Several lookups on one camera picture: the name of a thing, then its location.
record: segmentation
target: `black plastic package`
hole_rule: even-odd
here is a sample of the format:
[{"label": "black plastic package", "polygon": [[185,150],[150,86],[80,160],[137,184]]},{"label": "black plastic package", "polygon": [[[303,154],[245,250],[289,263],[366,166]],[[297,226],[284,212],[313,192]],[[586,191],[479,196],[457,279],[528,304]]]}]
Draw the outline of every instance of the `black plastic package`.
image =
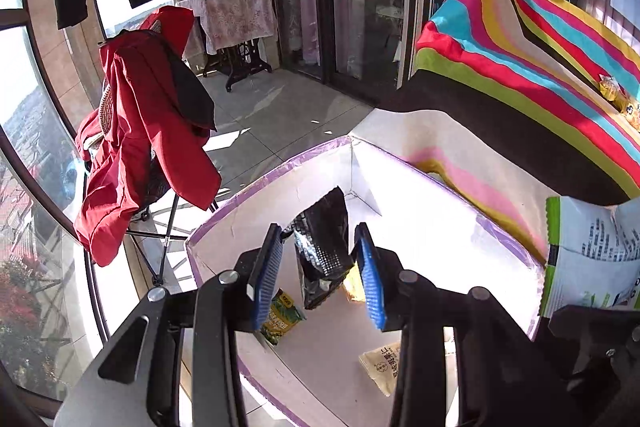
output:
[{"label": "black plastic package", "polygon": [[347,207],[338,187],[298,214],[283,232],[296,242],[305,310],[320,305],[353,267],[348,232]]}]

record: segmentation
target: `striped blanket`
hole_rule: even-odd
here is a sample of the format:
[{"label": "striped blanket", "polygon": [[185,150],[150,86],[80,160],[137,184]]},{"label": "striped blanket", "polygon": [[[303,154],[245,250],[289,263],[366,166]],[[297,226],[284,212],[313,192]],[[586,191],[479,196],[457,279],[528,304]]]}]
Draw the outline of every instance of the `striped blanket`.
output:
[{"label": "striped blanket", "polygon": [[[579,8],[446,0],[416,64],[359,134],[440,174],[539,259],[546,197],[615,204],[640,195],[640,133],[598,90],[601,74],[613,76],[640,98],[640,57]],[[396,119],[396,142],[411,138],[373,138],[388,125],[376,118]]]}]

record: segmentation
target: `metal bolt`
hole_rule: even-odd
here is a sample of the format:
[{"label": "metal bolt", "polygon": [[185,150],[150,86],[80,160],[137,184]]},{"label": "metal bolt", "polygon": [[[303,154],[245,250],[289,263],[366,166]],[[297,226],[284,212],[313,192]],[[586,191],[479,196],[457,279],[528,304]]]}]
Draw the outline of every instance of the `metal bolt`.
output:
[{"label": "metal bolt", "polygon": [[238,280],[240,274],[236,270],[226,270],[218,275],[220,284],[233,284]]},{"label": "metal bolt", "polygon": [[146,298],[151,302],[158,302],[164,299],[166,295],[166,290],[162,288],[162,286],[158,286],[156,288],[151,288],[149,293],[146,294]]},{"label": "metal bolt", "polygon": [[413,284],[418,280],[418,274],[413,270],[402,270],[398,274],[398,279],[407,284]]},{"label": "metal bolt", "polygon": [[471,288],[471,296],[474,299],[479,301],[486,301],[489,297],[491,297],[491,293],[487,288],[483,288],[482,286],[474,286]]}]

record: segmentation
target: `red jacket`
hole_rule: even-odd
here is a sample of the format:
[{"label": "red jacket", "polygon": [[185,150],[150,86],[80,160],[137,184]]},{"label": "red jacket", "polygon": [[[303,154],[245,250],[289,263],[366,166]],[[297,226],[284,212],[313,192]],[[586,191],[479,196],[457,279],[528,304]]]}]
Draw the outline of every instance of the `red jacket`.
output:
[{"label": "red jacket", "polygon": [[[182,53],[187,34],[183,42],[167,39],[174,51]],[[74,227],[95,262],[106,266],[144,201],[150,147],[174,191],[203,210],[216,197],[221,180],[202,149],[209,133],[178,112],[170,64],[158,38],[146,32],[120,33],[100,49],[100,59],[111,86],[113,119],[94,158]],[[84,141],[99,131],[93,111],[76,137],[84,160],[90,159]]]}]

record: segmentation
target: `gray floor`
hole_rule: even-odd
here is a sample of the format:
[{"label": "gray floor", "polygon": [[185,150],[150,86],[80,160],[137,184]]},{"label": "gray floor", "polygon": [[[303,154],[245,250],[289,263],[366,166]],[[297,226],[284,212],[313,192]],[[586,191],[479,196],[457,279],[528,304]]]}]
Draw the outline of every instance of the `gray floor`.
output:
[{"label": "gray floor", "polygon": [[[252,75],[236,84],[232,92],[226,92],[222,74],[201,81],[216,104],[218,131],[212,133],[204,149],[222,176],[218,204],[289,158],[348,134],[371,111],[330,87],[286,70]],[[173,199],[171,190],[151,206],[152,219],[132,223],[132,227],[164,233]],[[209,216],[211,212],[180,200],[173,233],[187,235]],[[157,271],[161,242],[144,239],[140,243]],[[167,261],[170,266],[165,266],[165,286],[172,293],[196,287],[182,242],[170,244]],[[256,398],[260,397],[252,397],[245,389],[250,427],[290,425],[273,406]]]}]

